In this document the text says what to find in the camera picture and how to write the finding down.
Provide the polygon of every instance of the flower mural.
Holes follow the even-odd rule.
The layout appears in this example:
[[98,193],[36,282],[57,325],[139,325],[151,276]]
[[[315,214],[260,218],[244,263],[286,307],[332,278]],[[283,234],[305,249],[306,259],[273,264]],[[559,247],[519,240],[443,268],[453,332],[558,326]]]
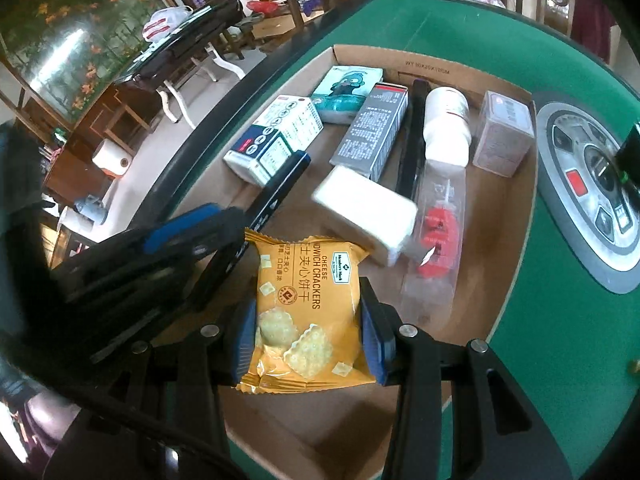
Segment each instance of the flower mural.
[[0,0],[0,48],[46,102],[75,123],[146,48],[162,0]]

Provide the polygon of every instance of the red button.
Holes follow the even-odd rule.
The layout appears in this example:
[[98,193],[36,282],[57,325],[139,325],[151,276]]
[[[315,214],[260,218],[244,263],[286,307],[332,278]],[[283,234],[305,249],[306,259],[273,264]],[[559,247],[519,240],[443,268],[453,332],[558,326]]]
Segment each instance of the red button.
[[571,187],[574,188],[574,192],[577,196],[583,196],[589,192],[587,187],[584,185],[584,181],[582,180],[580,173],[578,173],[578,170],[567,171],[566,177],[569,184],[571,184]]

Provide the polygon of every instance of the cheese sandwich crackers packet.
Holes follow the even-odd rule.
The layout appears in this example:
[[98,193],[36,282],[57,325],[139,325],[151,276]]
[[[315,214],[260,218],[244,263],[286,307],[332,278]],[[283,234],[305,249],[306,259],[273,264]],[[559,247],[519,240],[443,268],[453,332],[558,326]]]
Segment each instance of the cheese sandwich crackers packet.
[[288,243],[251,230],[260,254],[255,350],[238,390],[299,393],[373,383],[360,344],[358,264],[334,238]]

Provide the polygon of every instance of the silver bolt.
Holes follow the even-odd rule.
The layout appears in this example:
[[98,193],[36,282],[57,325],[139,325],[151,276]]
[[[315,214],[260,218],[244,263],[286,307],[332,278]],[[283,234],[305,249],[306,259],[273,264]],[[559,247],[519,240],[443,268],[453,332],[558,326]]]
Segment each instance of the silver bolt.
[[484,354],[489,349],[489,345],[482,339],[474,339],[471,342],[471,348],[479,354]]
[[146,341],[136,341],[131,345],[131,351],[134,354],[143,354],[147,348],[149,348],[149,344]]
[[415,337],[418,334],[418,329],[413,325],[402,325],[398,332],[404,337]]
[[215,337],[220,333],[217,325],[205,325],[200,329],[200,335],[203,337]]

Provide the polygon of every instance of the metal screw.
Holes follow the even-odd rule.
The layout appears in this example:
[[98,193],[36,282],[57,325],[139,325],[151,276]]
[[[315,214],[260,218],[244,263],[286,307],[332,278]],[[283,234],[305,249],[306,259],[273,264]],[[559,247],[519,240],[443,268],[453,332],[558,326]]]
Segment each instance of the metal screw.
[[634,359],[629,363],[628,371],[632,375],[640,375],[640,359]]
[[149,348],[149,344],[146,341],[136,341],[131,345],[131,351],[134,354],[143,354],[147,348]]
[[482,341],[482,339],[474,339],[471,342],[471,349],[479,354],[484,354],[489,349],[489,345]]
[[418,329],[413,325],[402,325],[398,332],[404,337],[415,337],[418,334]]
[[217,325],[205,325],[200,329],[200,335],[203,337],[215,337],[220,333]]

